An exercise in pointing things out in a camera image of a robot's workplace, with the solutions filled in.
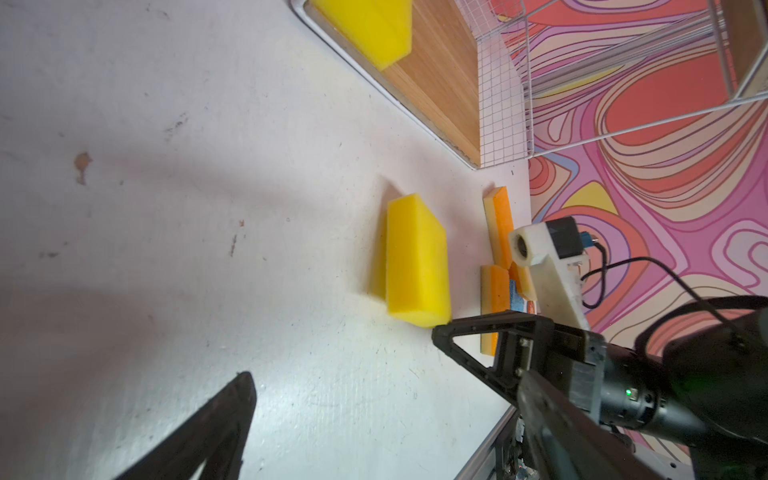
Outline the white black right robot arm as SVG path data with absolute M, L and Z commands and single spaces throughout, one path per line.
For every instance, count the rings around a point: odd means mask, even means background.
M 463 476 L 681 477 L 681 465 L 641 455 L 628 438 L 636 431 L 686 446 L 697 479 L 765 478 L 767 301 L 692 302 L 664 321 L 707 307 L 735 318 L 670 341 L 660 357 L 647 352 L 650 331 L 625 348 L 513 311 L 434 328 L 434 345 L 513 409 Z

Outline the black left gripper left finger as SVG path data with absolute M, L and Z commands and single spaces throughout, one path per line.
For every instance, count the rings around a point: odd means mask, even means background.
M 257 404 L 249 372 L 235 376 L 121 479 L 237 479 Z

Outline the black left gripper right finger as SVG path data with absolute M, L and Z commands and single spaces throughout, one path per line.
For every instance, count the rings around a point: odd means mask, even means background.
M 658 479 L 660 475 L 599 426 L 600 380 L 585 413 L 536 371 L 522 374 L 517 401 L 541 479 Z

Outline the blue flat sponge near arm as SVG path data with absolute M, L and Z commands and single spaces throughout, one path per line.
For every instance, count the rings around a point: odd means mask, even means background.
M 533 301 L 524 298 L 518 289 L 517 281 L 510 280 L 509 282 L 509 295 L 510 295 L 510 309 L 515 312 L 522 312 L 527 314 L 536 313 L 536 305 Z

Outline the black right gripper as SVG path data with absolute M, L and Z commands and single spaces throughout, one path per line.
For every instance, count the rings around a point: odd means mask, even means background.
M 457 337 L 496 333 L 493 364 L 484 366 Z M 535 371 L 599 424 L 640 429 L 658 410 L 654 371 L 632 350 L 599 335 L 555 328 L 546 317 L 506 311 L 456 319 L 432 329 L 435 347 L 492 391 L 518 405 L 523 374 Z

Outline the yellow thick sponge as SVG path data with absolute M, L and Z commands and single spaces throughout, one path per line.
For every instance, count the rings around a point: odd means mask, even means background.
M 411 0 L 316 0 L 310 5 L 377 70 L 411 53 Z
M 387 313 L 427 329 L 449 323 L 447 235 L 419 195 L 388 203 L 385 256 Z

